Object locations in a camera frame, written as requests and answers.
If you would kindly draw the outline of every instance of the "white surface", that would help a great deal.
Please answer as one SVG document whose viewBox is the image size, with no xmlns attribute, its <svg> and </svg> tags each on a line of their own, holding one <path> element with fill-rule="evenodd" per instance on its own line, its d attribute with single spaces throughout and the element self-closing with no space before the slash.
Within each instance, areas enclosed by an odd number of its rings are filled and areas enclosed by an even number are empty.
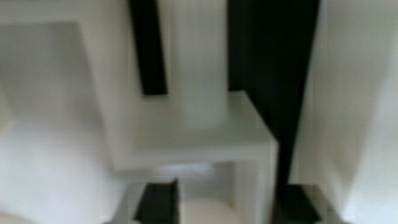
<svg viewBox="0 0 398 224">
<path fill-rule="evenodd" d="M 7 103 L 7 99 L 2 92 L 2 86 L 0 86 L 0 134 L 3 134 L 3 131 L 9 129 L 12 123 L 14 123 L 14 118 L 12 118 L 9 103 Z"/>
<path fill-rule="evenodd" d="M 293 182 L 318 185 L 353 224 L 398 220 L 396 20 L 393 0 L 323 1 Z"/>
<path fill-rule="evenodd" d="M 2 224 L 34 224 L 23 218 L 12 216 L 11 214 L 2 214 L 2 213 L 0 213 L 0 223 Z"/>
<path fill-rule="evenodd" d="M 231 207 L 213 199 L 192 199 L 181 202 L 181 224 L 240 224 Z"/>
<path fill-rule="evenodd" d="M 0 211 L 37 224 L 105 223 L 124 179 L 112 173 L 78 25 L 0 26 L 0 57 L 18 118 L 0 136 Z"/>
<path fill-rule="evenodd" d="M 137 60 L 126 0 L 0 2 L 0 25 L 76 22 L 110 148 L 130 148 L 138 111 Z"/>
<path fill-rule="evenodd" d="M 169 97 L 188 129 L 227 118 L 226 0 L 160 1 Z"/>
</svg>

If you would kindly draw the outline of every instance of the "white wall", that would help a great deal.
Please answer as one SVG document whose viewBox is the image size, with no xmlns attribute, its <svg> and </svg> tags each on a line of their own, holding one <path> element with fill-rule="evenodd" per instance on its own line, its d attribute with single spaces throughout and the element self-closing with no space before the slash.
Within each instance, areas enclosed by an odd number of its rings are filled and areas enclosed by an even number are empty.
<svg viewBox="0 0 398 224">
<path fill-rule="evenodd" d="M 37 224 L 99 224 L 124 181 L 110 171 L 76 23 L 2 26 L 0 58 L 16 117 L 0 136 L 0 211 Z"/>
<path fill-rule="evenodd" d="M 371 198 L 382 186 L 398 181 L 393 176 L 391 183 L 373 179 L 385 173 L 382 167 L 394 167 L 385 161 L 398 155 L 393 146 L 382 153 L 378 144 L 387 135 L 377 134 L 385 128 L 391 133 L 398 130 L 389 114 L 382 114 L 387 112 L 380 112 L 387 107 L 393 112 L 396 106 L 396 92 L 387 86 L 398 72 L 391 67 L 398 55 L 396 21 L 393 0 L 323 1 L 291 181 L 318 185 L 353 224 L 393 223 L 378 214 L 393 220 L 393 212 L 385 214 L 380 209 L 396 208 L 389 200 Z M 393 199 L 394 191 L 384 192 Z"/>
</svg>

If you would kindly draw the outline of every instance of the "white panel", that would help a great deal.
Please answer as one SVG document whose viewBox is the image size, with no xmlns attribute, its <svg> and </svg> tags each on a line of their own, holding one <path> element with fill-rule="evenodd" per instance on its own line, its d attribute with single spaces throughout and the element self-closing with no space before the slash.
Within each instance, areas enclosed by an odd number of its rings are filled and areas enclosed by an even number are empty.
<svg viewBox="0 0 398 224">
<path fill-rule="evenodd" d="M 227 114 L 226 0 L 160 1 L 170 101 L 192 128 Z"/>
</svg>

